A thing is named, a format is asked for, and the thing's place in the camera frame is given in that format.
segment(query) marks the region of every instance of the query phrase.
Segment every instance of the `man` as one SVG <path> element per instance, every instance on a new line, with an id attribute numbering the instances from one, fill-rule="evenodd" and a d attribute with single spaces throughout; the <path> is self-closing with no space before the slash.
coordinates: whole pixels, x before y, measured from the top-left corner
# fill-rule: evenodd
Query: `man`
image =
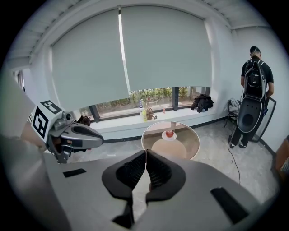
<path id="1" fill-rule="evenodd" d="M 254 62 L 254 61 L 260 61 L 261 60 L 261 51 L 258 47 L 256 46 L 252 46 L 251 49 L 250 49 L 250 60 L 248 60 L 244 65 L 243 65 L 243 68 L 242 68 L 242 74 L 241 74 L 241 85 L 244 87 L 244 84 L 245 84 L 245 73 L 246 73 L 246 66 L 248 64 L 248 62 Z M 273 74 L 272 74 L 272 71 L 271 71 L 271 68 L 265 63 L 265 62 L 262 62 L 259 64 L 261 66 L 261 69 L 262 69 L 262 73 L 266 79 L 266 84 L 269 85 L 269 90 L 266 92 L 266 98 L 269 98 L 271 95 L 273 95 L 274 93 L 274 80 L 273 80 Z M 243 139 L 241 140 L 241 143 L 239 144 L 239 147 L 240 148 L 245 148 L 249 142 L 249 140 L 251 140 L 254 136 L 254 134 L 257 132 L 261 122 L 262 122 L 262 119 L 263 119 L 264 115 L 263 113 L 261 113 L 261 116 L 260 116 L 260 119 L 257 123 L 257 125 L 255 126 L 255 128 L 253 129 L 252 132 L 250 133 L 245 133 L 243 134 Z M 231 144 L 230 144 L 230 148 L 234 148 L 238 142 L 239 142 L 239 139 L 241 138 L 241 134 L 242 132 L 240 131 L 240 129 L 238 128 L 238 126 L 236 127 L 236 131 L 231 139 Z"/>

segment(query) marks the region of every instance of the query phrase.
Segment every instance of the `roller blind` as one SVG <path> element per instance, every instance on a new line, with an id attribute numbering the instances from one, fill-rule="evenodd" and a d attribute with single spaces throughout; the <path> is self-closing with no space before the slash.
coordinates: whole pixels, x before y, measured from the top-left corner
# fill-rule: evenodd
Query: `roller blind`
<path id="1" fill-rule="evenodd" d="M 131 90 L 210 87 L 211 52 L 204 21 L 155 6 L 121 9 Z"/>
<path id="2" fill-rule="evenodd" d="M 66 110 L 128 98 L 118 11 L 90 18 L 57 41 L 52 48 L 52 70 Z"/>

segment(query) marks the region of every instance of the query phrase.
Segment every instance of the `black t-shirt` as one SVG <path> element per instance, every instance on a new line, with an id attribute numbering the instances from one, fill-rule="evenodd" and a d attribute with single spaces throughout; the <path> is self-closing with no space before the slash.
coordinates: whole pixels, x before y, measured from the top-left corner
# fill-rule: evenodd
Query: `black t-shirt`
<path id="1" fill-rule="evenodd" d="M 246 74 L 246 66 L 247 66 L 247 63 L 248 62 L 254 62 L 254 61 L 259 61 L 260 59 L 257 57 L 257 56 L 253 56 L 250 60 L 248 60 L 246 63 L 244 63 L 243 67 L 242 67 L 242 74 L 241 76 L 245 76 Z M 264 62 L 260 61 L 259 65 L 261 66 L 263 72 L 264 72 L 264 77 L 266 79 L 266 85 L 268 83 L 274 83 L 274 80 L 273 80 L 273 74 L 272 74 L 272 71 L 271 71 L 271 68 Z"/>

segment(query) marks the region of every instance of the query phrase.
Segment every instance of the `gray floor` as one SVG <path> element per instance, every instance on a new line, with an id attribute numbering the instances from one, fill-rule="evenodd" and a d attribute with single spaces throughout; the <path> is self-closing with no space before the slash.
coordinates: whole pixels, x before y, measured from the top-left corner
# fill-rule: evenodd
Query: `gray floor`
<path id="1" fill-rule="evenodd" d="M 194 129 L 200 137 L 200 151 L 195 161 L 209 164 L 236 182 L 239 182 L 237 168 L 231 153 L 228 151 L 228 136 L 233 124 L 219 121 Z M 69 162 L 82 162 L 110 158 L 113 156 L 130 156 L 142 149 L 141 141 L 105 143 L 91 151 L 73 153 Z M 278 190 L 278 184 L 270 171 L 272 155 L 260 143 L 250 143 L 246 148 L 236 146 L 231 149 L 240 171 L 241 185 L 246 188 L 260 203 L 272 197 Z M 133 191 L 134 215 L 137 220 L 145 211 L 145 195 L 149 191 L 149 175 L 145 171 Z"/>

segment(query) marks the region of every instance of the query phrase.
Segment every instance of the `black pants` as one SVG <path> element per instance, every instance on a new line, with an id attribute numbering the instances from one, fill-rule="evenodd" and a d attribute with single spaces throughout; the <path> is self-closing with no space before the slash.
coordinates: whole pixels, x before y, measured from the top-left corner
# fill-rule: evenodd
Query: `black pants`
<path id="1" fill-rule="evenodd" d="M 258 121 L 258 123 L 256 124 L 256 127 L 252 130 L 252 132 L 249 133 L 243 133 L 240 131 L 240 129 L 238 128 L 238 126 L 236 127 L 235 133 L 231 139 L 231 143 L 233 145 L 237 145 L 239 143 L 239 139 L 241 138 L 241 135 L 243 134 L 243 139 L 241 140 L 242 144 L 244 146 L 246 146 L 248 144 L 248 142 L 253 138 L 253 136 L 255 135 L 255 133 L 257 132 L 262 120 L 264 118 L 264 114 L 263 112 L 260 115 L 260 119 Z"/>

